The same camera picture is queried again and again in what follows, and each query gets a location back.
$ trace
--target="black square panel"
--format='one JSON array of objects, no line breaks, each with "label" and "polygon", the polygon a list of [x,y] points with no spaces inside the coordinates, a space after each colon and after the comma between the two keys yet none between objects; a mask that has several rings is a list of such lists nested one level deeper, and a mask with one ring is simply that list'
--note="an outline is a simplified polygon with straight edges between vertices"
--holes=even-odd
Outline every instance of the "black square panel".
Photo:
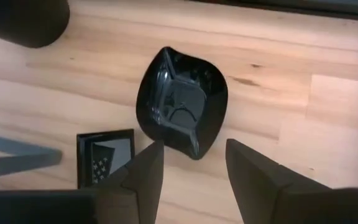
[{"label": "black square panel", "polygon": [[78,188],[103,181],[134,156],[133,129],[77,135]]}]

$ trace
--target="wooden floor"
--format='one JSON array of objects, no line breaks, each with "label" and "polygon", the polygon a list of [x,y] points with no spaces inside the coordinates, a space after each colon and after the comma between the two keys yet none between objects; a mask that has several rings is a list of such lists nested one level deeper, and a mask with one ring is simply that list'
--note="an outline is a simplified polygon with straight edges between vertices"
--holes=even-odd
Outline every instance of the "wooden floor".
[{"label": "wooden floor", "polygon": [[358,21],[175,0],[72,0],[61,39],[0,40],[0,136],[61,149],[61,165],[0,177],[0,189],[74,189],[77,133],[135,128],[135,101],[169,45],[214,63],[229,105],[208,154],[167,149],[157,223],[242,223],[227,177],[235,138],[330,187],[358,187]]}]

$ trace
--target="wood grain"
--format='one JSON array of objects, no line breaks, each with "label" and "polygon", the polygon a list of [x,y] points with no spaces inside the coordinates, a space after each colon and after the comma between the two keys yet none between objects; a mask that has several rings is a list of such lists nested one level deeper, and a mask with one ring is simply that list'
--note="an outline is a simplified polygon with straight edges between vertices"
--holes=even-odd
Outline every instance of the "wood grain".
[{"label": "wood grain", "polygon": [[200,161],[167,149],[157,223],[242,223],[227,138],[330,187],[358,186],[358,21],[175,0],[72,0],[51,46],[0,40],[0,136],[62,150],[2,189],[74,189],[77,133],[134,128],[137,90],[164,46],[225,75],[221,132]]}]

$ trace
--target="black rounded object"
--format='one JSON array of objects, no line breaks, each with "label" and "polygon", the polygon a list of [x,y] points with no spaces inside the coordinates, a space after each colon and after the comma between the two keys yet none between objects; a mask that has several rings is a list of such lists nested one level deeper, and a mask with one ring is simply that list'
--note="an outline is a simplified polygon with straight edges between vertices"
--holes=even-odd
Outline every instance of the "black rounded object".
[{"label": "black rounded object", "polygon": [[43,47],[61,36],[69,18],[67,0],[0,0],[0,39]]},{"label": "black rounded object", "polygon": [[148,137],[201,159],[221,129],[227,85],[211,63],[164,47],[140,84],[137,120]]}]

